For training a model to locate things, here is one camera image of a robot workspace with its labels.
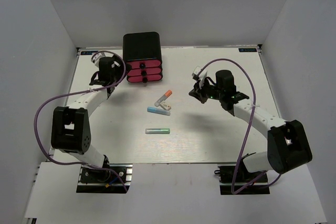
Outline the orange capped highlighter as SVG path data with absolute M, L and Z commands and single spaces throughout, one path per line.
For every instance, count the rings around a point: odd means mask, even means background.
M 154 105 L 158 107 L 161 102 L 165 101 L 172 94 L 171 90 L 166 91 L 155 103 Z

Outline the black drawer cabinet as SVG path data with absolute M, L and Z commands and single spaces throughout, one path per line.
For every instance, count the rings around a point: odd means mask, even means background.
M 155 32 L 129 33 L 123 36 L 122 56 L 124 62 L 159 60 L 162 62 L 160 35 Z

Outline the blue capped highlighter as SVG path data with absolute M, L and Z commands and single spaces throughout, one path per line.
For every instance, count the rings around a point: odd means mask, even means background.
M 160 115 L 166 115 L 166 116 L 171 115 L 170 111 L 168 110 L 158 109 L 154 107 L 147 107 L 147 112 L 154 113 L 154 114 L 160 114 Z

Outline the green capped highlighter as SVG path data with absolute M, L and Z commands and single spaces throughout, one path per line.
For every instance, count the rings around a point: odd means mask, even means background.
M 169 128 L 147 128 L 145 134 L 170 134 Z

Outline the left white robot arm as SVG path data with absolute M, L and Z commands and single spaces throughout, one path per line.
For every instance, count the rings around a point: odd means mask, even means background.
M 51 146 L 75 157 L 85 166 L 93 166 L 93 176 L 101 182 L 110 178 L 107 157 L 91 144 L 89 118 L 123 80 L 126 64 L 119 56 L 97 59 L 98 71 L 91 77 L 89 92 L 79 96 L 66 107 L 58 106 L 53 112 Z

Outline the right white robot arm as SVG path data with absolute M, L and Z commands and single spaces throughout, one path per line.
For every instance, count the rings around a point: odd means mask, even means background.
M 189 92 L 190 96 L 201 103 L 208 99 L 218 100 L 225 111 L 251 123 L 267 140 L 265 152 L 243 157 L 243 164 L 237 168 L 241 180 L 250 181 L 256 172 L 268 170 L 284 174 L 312 161 L 312 152 L 301 122 L 286 121 L 253 105 L 249 96 L 237 91 L 231 71 L 218 71 L 216 80 L 212 81 L 206 72 L 196 67 L 192 78 L 196 83 Z

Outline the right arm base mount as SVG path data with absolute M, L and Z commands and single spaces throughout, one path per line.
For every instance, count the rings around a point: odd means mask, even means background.
M 235 165 L 222 165 L 214 171 L 214 175 L 219 178 L 219 188 L 221 195 L 232 195 L 231 185 L 233 180 Z M 236 176 L 234 191 L 240 189 L 254 178 L 262 175 L 257 181 L 248 185 L 239 195 L 269 195 L 270 191 L 267 187 L 268 177 L 263 172 L 249 173 L 247 169 L 240 165 Z

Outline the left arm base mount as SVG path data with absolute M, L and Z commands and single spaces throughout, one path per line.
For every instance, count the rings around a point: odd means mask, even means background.
M 110 168 L 118 173 L 128 190 L 131 185 L 133 165 L 110 164 Z M 79 173 L 76 193 L 125 194 L 126 191 L 114 173 L 82 167 Z

